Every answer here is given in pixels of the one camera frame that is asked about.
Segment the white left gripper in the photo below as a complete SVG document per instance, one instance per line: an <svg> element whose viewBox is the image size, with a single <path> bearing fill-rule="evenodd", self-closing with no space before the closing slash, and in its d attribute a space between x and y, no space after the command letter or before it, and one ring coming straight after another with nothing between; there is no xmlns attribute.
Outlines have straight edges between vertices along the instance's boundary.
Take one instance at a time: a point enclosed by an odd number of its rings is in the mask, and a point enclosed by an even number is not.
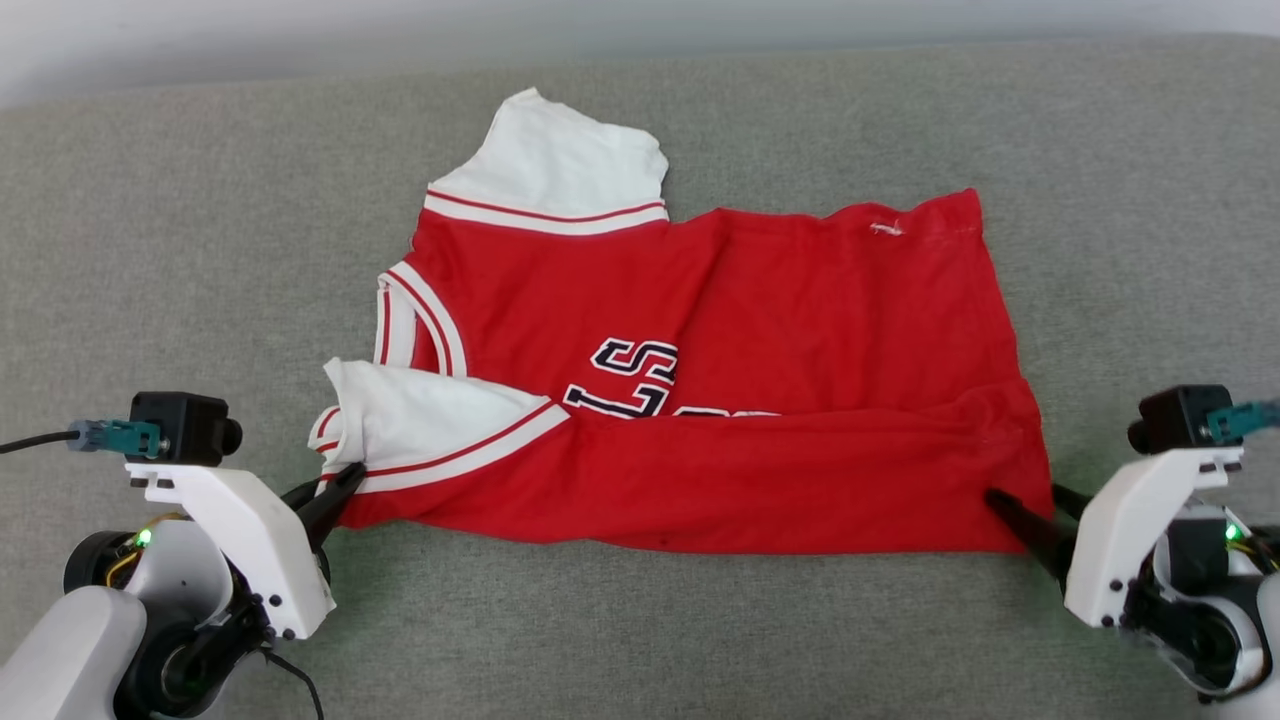
<svg viewBox="0 0 1280 720"><path fill-rule="evenodd" d="M280 497L244 470L129 462L127 471L132 480L148 482L147 501L179 505L252 592L280 598L279 605L268 605L269 626L279 634L291 630L306 641L337 607L315 553L364 483L362 462L329 479L301 483Z"/></svg>

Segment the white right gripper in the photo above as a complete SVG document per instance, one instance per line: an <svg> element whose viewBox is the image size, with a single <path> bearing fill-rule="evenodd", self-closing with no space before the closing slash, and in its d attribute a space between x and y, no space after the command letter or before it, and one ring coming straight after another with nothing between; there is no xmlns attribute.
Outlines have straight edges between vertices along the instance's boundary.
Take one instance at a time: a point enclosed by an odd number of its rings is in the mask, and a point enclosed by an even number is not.
<svg viewBox="0 0 1280 720"><path fill-rule="evenodd" d="M1169 450L1121 466L1096 496L1053 483L1055 511L1079 523L1076 536L1002 489L987 489L984 500L1065 593L1065 609L1102 628L1120 619L1128 583L1171 524L1226 520L1225 510L1196 495L1226 487L1228 466L1243 457L1242 446Z"/></svg>

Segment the red and white jersey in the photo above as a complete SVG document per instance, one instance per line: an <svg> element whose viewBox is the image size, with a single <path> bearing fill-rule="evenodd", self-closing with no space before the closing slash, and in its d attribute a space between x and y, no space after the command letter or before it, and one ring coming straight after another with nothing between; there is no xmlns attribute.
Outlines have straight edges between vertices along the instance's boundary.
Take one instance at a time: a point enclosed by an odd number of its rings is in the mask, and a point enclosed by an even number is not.
<svg viewBox="0 0 1280 720"><path fill-rule="evenodd" d="M974 190L672 222L643 129L535 88L428 186L308 438L349 528L672 553L1015 553L1041 411Z"/></svg>

